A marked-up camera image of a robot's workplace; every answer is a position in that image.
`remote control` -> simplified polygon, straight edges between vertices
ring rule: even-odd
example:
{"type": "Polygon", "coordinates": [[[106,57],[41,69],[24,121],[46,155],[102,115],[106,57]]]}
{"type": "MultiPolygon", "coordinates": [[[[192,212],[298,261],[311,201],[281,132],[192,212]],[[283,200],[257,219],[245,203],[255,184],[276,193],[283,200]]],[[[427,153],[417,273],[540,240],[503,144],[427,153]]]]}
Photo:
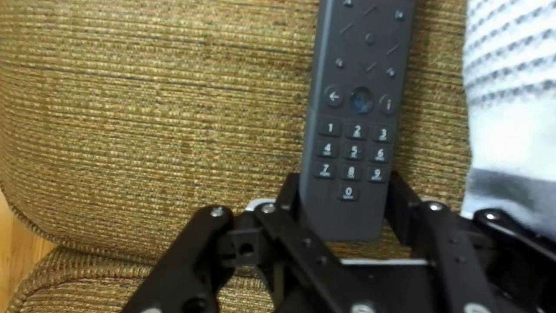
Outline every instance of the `remote control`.
{"type": "Polygon", "coordinates": [[[321,0],[298,196],[330,241],[378,236],[413,0],[321,0]]]}

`couch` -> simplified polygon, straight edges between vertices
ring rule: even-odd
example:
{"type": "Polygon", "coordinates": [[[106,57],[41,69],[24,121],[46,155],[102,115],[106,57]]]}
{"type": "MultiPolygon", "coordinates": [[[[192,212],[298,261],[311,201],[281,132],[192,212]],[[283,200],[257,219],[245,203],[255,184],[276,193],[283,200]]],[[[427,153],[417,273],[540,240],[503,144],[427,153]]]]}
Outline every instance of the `couch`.
{"type": "MultiPolygon", "coordinates": [[[[57,243],[8,311],[118,311],[208,203],[300,167],[318,0],[1,0],[0,188],[57,243]]],[[[420,0],[396,170],[458,208],[469,163],[462,0],[420,0]]],[[[342,255],[406,250],[380,243],[342,255]]],[[[224,311],[269,311],[250,271],[224,311]]]]}

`textured fabric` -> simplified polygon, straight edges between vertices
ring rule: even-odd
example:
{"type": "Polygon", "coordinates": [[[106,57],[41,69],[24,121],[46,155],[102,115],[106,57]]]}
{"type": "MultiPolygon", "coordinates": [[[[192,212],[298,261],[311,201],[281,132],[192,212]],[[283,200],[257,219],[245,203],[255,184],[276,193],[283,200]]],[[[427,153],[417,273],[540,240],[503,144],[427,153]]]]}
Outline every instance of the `textured fabric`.
{"type": "MultiPolygon", "coordinates": [[[[147,271],[149,266],[57,248],[19,287],[8,313],[119,311],[147,271]]],[[[220,290],[224,313],[271,311],[271,299],[253,276],[241,269],[220,290]]]]}
{"type": "Polygon", "coordinates": [[[498,207],[556,240],[556,2],[470,0],[467,10],[462,214],[498,207]]]}
{"type": "MultiPolygon", "coordinates": [[[[458,207],[463,2],[418,2],[396,168],[458,207]]],[[[154,259],[298,170],[316,0],[3,0],[0,186],[40,235],[154,259]]]]}

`metal frame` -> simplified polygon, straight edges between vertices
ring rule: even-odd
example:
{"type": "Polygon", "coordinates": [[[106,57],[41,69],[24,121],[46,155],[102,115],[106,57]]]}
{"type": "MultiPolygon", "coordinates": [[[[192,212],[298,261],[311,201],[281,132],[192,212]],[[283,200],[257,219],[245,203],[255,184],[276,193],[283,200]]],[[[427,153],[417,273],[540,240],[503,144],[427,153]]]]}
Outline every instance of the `metal frame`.
{"type": "Polygon", "coordinates": [[[554,243],[497,208],[460,219],[392,174],[385,219],[415,259],[342,262],[302,222],[297,174],[274,203],[199,208],[123,313],[212,313],[236,268],[255,266],[278,313],[556,311],[554,243]]]}

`wooden surface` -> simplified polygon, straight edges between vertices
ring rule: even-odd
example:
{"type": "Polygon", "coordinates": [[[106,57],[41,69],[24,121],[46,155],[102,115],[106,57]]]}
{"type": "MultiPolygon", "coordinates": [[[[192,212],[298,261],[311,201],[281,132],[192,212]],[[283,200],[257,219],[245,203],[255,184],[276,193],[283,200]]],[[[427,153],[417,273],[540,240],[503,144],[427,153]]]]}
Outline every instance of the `wooden surface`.
{"type": "Polygon", "coordinates": [[[52,247],[15,221],[0,193],[0,311],[7,309],[19,281],[52,247]]]}

